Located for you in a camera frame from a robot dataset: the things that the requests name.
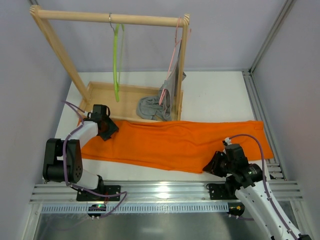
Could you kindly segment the orange trousers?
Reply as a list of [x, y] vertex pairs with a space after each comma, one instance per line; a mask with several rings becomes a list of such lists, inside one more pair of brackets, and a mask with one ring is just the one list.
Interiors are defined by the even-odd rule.
[[131, 164], [167, 171], [201, 174], [215, 152], [224, 149], [223, 140], [233, 137], [249, 161], [272, 159], [261, 121], [191, 122], [116, 121], [119, 130], [106, 141], [96, 136], [82, 148], [85, 159]]

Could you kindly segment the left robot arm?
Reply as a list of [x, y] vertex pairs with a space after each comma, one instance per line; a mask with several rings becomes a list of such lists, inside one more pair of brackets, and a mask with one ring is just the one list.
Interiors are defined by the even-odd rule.
[[86, 191], [94, 196], [105, 197], [104, 181], [101, 176], [83, 168], [82, 148], [93, 138], [104, 142], [119, 131], [110, 118], [106, 105], [95, 104], [80, 124], [64, 139], [50, 138], [44, 152], [42, 177], [47, 182], [64, 182], [66, 186]]

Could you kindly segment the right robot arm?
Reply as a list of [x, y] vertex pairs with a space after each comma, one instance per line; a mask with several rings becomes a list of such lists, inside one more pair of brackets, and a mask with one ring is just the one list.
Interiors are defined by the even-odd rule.
[[228, 215], [240, 217], [245, 210], [270, 240], [309, 240], [288, 218], [275, 198], [263, 170], [249, 163], [239, 144], [227, 144], [224, 151], [216, 151], [203, 171], [224, 177], [224, 183], [209, 183], [211, 200], [235, 200], [242, 203], [237, 210], [231, 207]]

